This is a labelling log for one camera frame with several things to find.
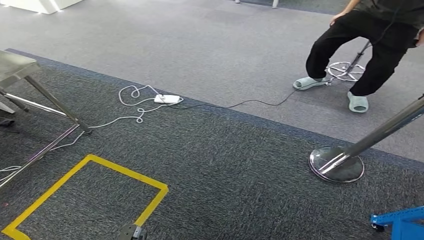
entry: power adapter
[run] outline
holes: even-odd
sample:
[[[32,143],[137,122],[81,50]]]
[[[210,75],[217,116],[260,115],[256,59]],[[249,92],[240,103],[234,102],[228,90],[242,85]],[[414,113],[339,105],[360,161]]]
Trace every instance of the power adapter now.
[[[154,102],[158,104],[177,104],[180,102],[180,96],[157,94]]]

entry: white cable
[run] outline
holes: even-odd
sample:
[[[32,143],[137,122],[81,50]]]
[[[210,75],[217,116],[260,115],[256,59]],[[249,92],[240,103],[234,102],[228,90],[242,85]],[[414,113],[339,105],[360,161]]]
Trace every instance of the white cable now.
[[[6,177],[3,177],[2,179],[0,179],[0,182],[2,182],[2,181],[4,181],[4,180],[6,180],[6,179],[8,179],[12,174],[14,174],[16,171],[18,171],[19,169],[21,169],[22,167],[21,166],[8,166],[8,167],[6,167],[6,168],[3,168],[3,169],[1,169],[0,170],[0,173],[1,172],[10,172],[10,171],[12,171],[12,173],[10,173],[9,175],[7,175]]]
[[[139,102],[137,102],[137,103],[133,103],[133,104],[129,104],[129,103],[125,103],[123,100],[122,100],[122,92],[124,91],[124,90],[126,90],[126,89],[128,89],[128,88],[133,88],[134,90],[131,92],[131,97],[133,98],[133,99],[137,99],[137,98],[139,98],[140,97],[140,90],[143,90],[143,89],[146,89],[146,88],[150,88],[151,90],[153,90],[153,92],[156,94],[156,95],[160,95],[160,96],[162,96],[162,94],[160,94],[158,91],[156,91],[156,89],[154,89],[153,87],[151,87],[150,85],[146,85],[146,86],[144,86],[144,87],[136,87],[136,86],[134,86],[134,85],[130,85],[130,86],[126,86],[126,87],[124,87],[124,88],[122,88],[121,90],[119,90],[119,93],[118,93],[118,97],[119,97],[119,101],[120,101],[120,103],[121,104],[123,104],[123,105],[125,105],[125,106],[136,106],[136,105],[139,105],[139,104],[142,104],[142,103],[144,103],[144,102],[147,102],[147,101],[149,101],[149,100],[154,100],[155,98],[147,98],[147,99],[144,99],[144,100],[142,100],[142,101],[139,101]],[[137,109],[137,112],[139,112],[139,113],[141,113],[141,115],[140,116],[121,116],[121,117],[118,117],[117,119],[115,119],[115,120],[113,120],[113,121],[111,121],[111,122],[108,122],[108,123],[105,123],[105,124],[102,124],[102,125],[98,125],[98,126],[89,126],[88,128],[89,129],[97,129],[97,128],[102,128],[102,127],[106,127],[106,126],[108,126],[108,125],[111,125],[111,124],[113,124],[114,122],[116,122],[116,121],[118,121],[118,120],[121,120],[121,119],[136,119],[136,122],[137,123],[139,123],[139,124],[141,124],[142,122],[143,122],[143,116],[144,116],[144,114],[145,113],[149,113],[149,112],[153,112],[153,111],[155,111],[155,110],[158,110],[158,109],[160,109],[161,107],[163,107],[163,106],[172,106],[172,105],[176,105],[176,104],[179,104],[179,103],[181,103],[182,101],[183,101],[184,99],[182,98],[182,97],[180,97],[179,98],[179,100],[178,100],[178,102],[176,102],[176,103],[171,103],[171,104],[161,104],[161,105],[159,105],[158,107],[156,107],[156,108],[153,108],[153,109],[150,109],[150,110],[144,110],[144,108],[138,108]],[[85,131],[82,131],[76,138],[75,138],[75,140],[73,140],[73,142],[71,142],[71,143],[68,143],[68,144],[64,144],[64,145],[60,145],[60,146],[57,146],[57,147],[54,147],[54,148],[52,148],[52,149],[50,149],[50,151],[49,152],[51,152],[51,151],[53,151],[53,150],[56,150],[56,149],[60,149],[60,148],[63,148],[63,147],[67,147],[67,146],[71,146],[71,145],[74,145],[80,138],[81,138],[81,136],[84,134],[84,133],[86,133]],[[17,170],[19,170],[20,168],[21,168],[22,166],[9,166],[9,167],[6,167],[6,168],[4,168],[4,169],[1,169],[0,170],[0,173],[1,172],[10,172],[10,171],[12,171],[12,173],[10,173],[8,176],[6,176],[6,177],[4,177],[4,178],[1,178],[0,179],[0,182],[2,182],[2,181],[4,181],[4,180],[6,180],[6,179],[8,179],[12,174],[14,174]]]

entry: yellow floor marking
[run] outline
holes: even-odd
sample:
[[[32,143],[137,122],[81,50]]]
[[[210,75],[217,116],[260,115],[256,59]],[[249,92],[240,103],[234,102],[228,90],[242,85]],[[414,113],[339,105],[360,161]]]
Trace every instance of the yellow floor marking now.
[[[137,218],[134,224],[141,226],[143,225],[147,218],[153,213],[155,208],[159,205],[165,195],[168,193],[168,186],[160,181],[154,180],[148,176],[142,175],[138,172],[120,166],[111,161],[105,160],[98,156],[89,154],[83,160],[81,160],[77,165],[75,165],[70,171],[68,171],[61,179],[59,179],[53,186],[51,186],[41,197],[39,197],[31,206],[29,206],[21,215],[19,215],[14,221],[12,221],[8,226],[6,226],[1,232],[14,240],[31,240],[25,233],[19,231],[17,227],[28,218],[41,204],[43,204],[53,193],[55,193],[63,184],[66,183],[75,173],[77,173],[81,168],[83,168],[88,162],[93,161],[100,165],[103,165],[107,168],[115,170],[121,174],[124,174],[130,178],[137,179],[143,183],[146,183],[152,187],[160,189],[157,195],[153,200],[147,205],[145,210]]]

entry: foot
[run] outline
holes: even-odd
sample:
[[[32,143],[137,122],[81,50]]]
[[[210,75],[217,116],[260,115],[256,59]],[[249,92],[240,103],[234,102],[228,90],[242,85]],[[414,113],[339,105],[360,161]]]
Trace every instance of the foot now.
[[[354,113],[366,113],[368,111],[368,100],[366,96],[355,96],[350,91],[347,93],[349,98],[349,109]]]
[[[313,87],[322,86],[326,83],[327,81],[323,81],[322,78],[315,79],[315,78],[311,78],[307,76],[307,77],[296,80],[293,83],[293,88],[303,91]]]

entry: round metal base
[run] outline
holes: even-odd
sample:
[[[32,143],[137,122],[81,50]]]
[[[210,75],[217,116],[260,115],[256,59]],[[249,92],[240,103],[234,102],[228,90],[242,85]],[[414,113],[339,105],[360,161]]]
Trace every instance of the round metal base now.
[[[348,71],[350,66],[351,63],[348,61],[335,62],[327,67],[327,72],[333,76],[333,79],[357,82],[362,74],[364,74],[365,68],[356,64],[350,71]]]
[[[320,178],[333,183],[351,183],[364,174],[364,163],[361,158],[351,157],[344,163],[328,172],[320,170],[325,164],[344,152],[341,146],[322,146],[310,154],[310,169]]]

